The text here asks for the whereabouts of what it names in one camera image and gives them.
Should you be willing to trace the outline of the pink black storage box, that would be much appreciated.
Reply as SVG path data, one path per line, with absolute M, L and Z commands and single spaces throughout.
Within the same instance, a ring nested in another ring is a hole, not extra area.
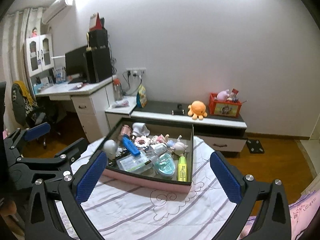
M 188 193 L 193 139 L 190 124 L 121 118 L 98 147 L 107 154 L 103 175 L 159 191 Z

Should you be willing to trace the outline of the pink plush toy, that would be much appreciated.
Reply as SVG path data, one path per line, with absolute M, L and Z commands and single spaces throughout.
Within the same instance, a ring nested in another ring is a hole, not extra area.
M 230 97 L 229 89 L 219 92 L 216 96 L 219 101 L 226 101 Z

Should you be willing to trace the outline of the white power adapter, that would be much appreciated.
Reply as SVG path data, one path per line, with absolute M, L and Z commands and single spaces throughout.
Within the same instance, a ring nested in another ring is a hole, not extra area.
M 157 156 L 161 156 L 165 153 L 168 152 L 168 148 L 167 148 L 167 145 L 165 143 L 160 143 L 160 144 L 154 144 L 154 145 L 151 145 L 151 152 L 154 154 L 154 155 L 157 155 Z

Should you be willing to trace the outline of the pink quilt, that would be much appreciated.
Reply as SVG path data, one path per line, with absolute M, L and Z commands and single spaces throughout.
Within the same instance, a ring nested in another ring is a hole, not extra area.
M 289 205 L 291 239 L 299 239 L 319 209 L 319 190 L 302 195 Z

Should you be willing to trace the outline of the teal compact case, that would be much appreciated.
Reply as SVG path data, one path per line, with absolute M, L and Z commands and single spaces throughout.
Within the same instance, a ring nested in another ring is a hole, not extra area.
M 171 179 L 176 171 L 176 166 L 170 153 L 164 153 L 153 163 L 153 169 L 157 175 L 165 179 Z

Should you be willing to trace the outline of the black computer monitor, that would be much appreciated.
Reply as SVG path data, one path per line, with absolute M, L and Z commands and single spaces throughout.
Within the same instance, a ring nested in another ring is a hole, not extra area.
M 66 75 L 71 77 L 70 83 L 84 82 L 86 79 L 86 46 L 76 48 L 65 54 Z

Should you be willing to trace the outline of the desk calendar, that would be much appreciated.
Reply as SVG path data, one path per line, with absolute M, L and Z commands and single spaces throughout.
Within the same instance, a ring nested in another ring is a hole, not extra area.
M 104 25 L 101 22 L 99 13 L 96 12 L 90 17 L 89 31 L 102 30 L 102 29 L 104 29 Z

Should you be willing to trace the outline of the white wall socket strip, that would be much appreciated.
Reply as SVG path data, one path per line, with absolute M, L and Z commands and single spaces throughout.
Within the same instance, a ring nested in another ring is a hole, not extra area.
M 132 75 L 143 75 L 146 72 L 146 68 L 126 68 L 127 72 L 130 72 Z

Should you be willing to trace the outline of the black speaker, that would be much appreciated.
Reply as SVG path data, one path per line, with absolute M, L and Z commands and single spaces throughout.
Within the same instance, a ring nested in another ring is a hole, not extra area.
M 88 32 L 88 44 L 92 48 L 103 48 L 108 46 L 106 29 L 97 29 Z

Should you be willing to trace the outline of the clear plastic card box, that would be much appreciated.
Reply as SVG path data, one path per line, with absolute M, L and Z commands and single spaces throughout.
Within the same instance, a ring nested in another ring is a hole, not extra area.
M 152 168 L 152 162 L 148 159 L 144 151 L 140 151 L 140 155 L 137 157 L 129 154 L 118 159 L 117 165 L 120 170 L 135 174 L 141 174 Z

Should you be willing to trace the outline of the rose gold round jar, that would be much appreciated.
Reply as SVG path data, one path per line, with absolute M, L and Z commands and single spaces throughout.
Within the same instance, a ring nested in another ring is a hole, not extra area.
M 131 134 L 132 134 L 132 129 L 130 128 L 129 125 L 123 125 L 122 128 L 121 128 L 121 132 L 120 132 L 120 135 L 121 136 L 128 136 L 128 137 L 131 137 Z

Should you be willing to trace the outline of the blonde doll figurine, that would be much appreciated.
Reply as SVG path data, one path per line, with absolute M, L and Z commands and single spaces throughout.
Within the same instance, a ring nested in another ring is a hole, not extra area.
M 168 142 L 167 142 L 167 148 L 168 148 L 169 152 L 171 152 L 179 157 L 184 156 L 184 154 L 188 148 L 188 145 L 181 142 L 181 139 L 182 139 L 182 136 L 179 135 L 176 142 L 174 142 L 173 140 L 168 140 Z

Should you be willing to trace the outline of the yellow highlighter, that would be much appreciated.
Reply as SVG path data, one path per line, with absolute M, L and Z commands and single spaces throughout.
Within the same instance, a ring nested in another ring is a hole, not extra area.
M 177 180 L 178 181 L 187 181 L 187 160 L 185 156 L 180 156 L 177 164 Z

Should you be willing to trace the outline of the blue marker pen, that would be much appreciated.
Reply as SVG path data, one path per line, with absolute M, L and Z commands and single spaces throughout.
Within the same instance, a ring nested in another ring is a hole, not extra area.
M 139 149 L 134 145 L 127 134 L 122 136 L 121 142 L 132 156 L 137 157 L 140 155 Z

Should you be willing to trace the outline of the small doll on cabinet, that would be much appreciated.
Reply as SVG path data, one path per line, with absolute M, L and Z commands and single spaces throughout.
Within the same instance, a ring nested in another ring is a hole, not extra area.
M 32 32 L 31 32 L 31 37 L 37 37 L 37 36 L 38 36 L 37 28 L 34 27 L 34 28 L 32 29 Z

